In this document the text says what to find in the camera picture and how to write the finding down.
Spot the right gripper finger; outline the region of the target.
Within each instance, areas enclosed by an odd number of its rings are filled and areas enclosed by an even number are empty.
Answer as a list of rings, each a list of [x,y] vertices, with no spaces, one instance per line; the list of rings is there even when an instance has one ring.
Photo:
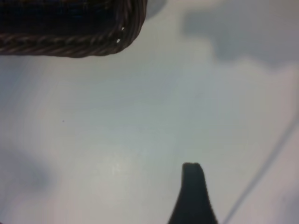
[[[182,165],[181,188],[168,223],[218,223],[209,199],[205,175],[200,164],[187,162]]]

